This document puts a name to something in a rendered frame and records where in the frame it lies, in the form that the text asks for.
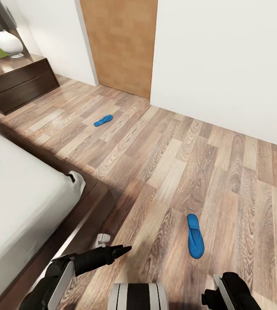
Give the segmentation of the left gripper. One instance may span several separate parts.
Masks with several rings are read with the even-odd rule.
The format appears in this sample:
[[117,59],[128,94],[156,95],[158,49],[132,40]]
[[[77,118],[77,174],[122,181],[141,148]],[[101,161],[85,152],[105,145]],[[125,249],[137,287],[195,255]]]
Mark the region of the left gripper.
[[106,246],[96,247],[93,250],[86,251],[88,257],[88,272],[100,268],[105,265],[111,265],[115,262],[115,259],[121,257],[125,253],[129,252],[132,246],[123,247],[118,246]]

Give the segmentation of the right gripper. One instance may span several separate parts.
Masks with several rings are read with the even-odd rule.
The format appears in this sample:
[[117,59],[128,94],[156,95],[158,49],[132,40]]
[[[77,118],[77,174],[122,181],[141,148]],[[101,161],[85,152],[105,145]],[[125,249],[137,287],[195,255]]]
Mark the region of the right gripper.
[[210,310],[228,310],[219,298],[218,290],[206,289],[202,294],[202,305],[207,305]]

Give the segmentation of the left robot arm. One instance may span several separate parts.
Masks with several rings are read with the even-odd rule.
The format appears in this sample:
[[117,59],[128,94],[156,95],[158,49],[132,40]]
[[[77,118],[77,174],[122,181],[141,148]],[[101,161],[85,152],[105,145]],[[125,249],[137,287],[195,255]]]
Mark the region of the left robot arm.
[[[82,254],[68,254],[52,260],[45,277],[21,302],[19,310],[56,310],[73,274],[80,274],[95,270],[105,265],[111,265],[115,259],[132,249],[132,246],[106,246],[110,241],[108,234],[99,234],[95,249]],[[75,257],[75,262],[71,260]]]

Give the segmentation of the sandal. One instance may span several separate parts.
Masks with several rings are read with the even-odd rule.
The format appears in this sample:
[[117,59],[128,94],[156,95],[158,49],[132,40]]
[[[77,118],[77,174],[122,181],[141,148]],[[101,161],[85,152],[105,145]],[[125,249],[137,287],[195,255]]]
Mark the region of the sandal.
[[199,259],[204,254],[204,242],[199,229],[198,218],[195,214],[188,214],[187,221],[189,227],[189,252],[194,259]]
[[104,118],[94,123],[94,126],[99,126],[101,124],[107,123],[113,119],[113,115],[104,116]]

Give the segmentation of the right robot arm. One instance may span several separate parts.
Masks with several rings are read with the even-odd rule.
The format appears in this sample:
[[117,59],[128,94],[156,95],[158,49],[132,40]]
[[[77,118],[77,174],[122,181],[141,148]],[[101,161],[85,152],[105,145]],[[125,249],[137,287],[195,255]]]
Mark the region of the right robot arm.
[[215,291],[206,289],[202,305],[210,310],[261,310],[245,281],[233,272],[214,274]]

